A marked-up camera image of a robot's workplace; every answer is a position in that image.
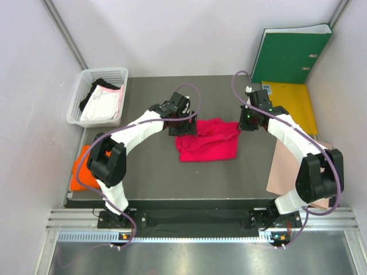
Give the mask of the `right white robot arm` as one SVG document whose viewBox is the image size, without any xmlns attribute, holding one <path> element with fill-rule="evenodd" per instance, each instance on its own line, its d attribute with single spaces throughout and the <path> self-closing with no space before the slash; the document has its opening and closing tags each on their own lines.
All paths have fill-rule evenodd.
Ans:
<svg viewBox="0 0 367 275">
<path fill-rule="evenodd" d="M 338 197 L 344 190 L 343 155 L 329 150 L 310 138 L 282 106 L 274 107 L 265 89 L 247 87 L 247 102 L 241 106 L 239 130 L 255 131 L 263 127 L 293 154 L 299 163 L 295 187 L 274 199 L 268 209 L 268 221 L 279 227 L 296 212 L 316 201 Z"/>
</svg>

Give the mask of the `pink t shirt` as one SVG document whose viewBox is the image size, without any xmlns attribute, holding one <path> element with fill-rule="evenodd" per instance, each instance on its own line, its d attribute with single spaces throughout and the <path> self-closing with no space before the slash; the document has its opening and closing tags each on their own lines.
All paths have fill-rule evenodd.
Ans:
<svg viewBox="0 0 367 275">
<path fill-rule="evenodd" d="M 240 130 L 221 118 L 197 121 L 197 134 L 180 136 L 175 146 L 180 162 L 215 162 L 237 157 Z"/>
</svg>

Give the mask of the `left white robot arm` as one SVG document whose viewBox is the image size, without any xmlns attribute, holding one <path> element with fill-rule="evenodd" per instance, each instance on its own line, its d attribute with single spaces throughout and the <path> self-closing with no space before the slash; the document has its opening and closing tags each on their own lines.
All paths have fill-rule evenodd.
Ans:
<svg viewBox="0 0 367 275">
<path fill-rule="evenodd" d="M 117 227 L 129 223 L 128 200 L 123 178 L 128 154 L 150 136 L 168 129 L 170 136 L 196 135 L 197 116 L 190 110 L 188 96 L 174 92 L 170 100 L 154 104 L 143 115 L 121 129 L 104 137 L 89 153 L 87 169 L 96 179 L 105 196 L 110 220 Z"/>
</svg>

